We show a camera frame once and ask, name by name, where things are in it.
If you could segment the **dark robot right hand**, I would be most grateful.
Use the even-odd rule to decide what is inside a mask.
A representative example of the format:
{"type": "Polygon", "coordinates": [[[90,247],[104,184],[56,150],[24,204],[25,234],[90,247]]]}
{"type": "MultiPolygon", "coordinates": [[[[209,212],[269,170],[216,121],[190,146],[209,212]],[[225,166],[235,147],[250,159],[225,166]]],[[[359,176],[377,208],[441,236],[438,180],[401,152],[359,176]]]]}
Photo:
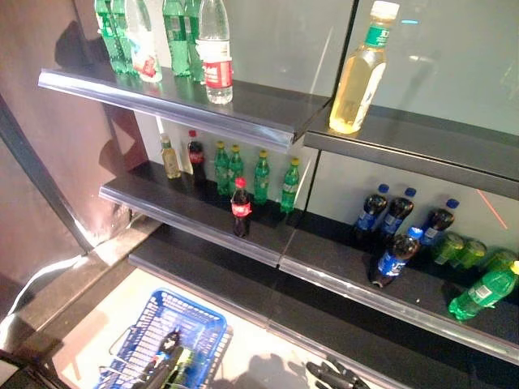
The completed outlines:
{"type": "Polygon", "coordinates": [[[307,370],[316,378],[315,386],[320,389],[369,389],[370,387],[352,370],[347,369],[336,358],[327,357],[317,365],[306,363],[307,370]]]}

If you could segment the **dark robot left hand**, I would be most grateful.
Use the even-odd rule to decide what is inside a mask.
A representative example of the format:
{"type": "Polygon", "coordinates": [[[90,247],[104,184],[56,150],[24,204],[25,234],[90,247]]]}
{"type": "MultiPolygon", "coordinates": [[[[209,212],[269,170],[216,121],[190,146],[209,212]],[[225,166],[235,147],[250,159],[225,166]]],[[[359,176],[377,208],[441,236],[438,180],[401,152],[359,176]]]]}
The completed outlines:
{"type": "Polygon", "coordinates": [[[147,381],[135,383],[131,389],[161,389],[169,377],[168,370],[155,372],[147,381]]]}

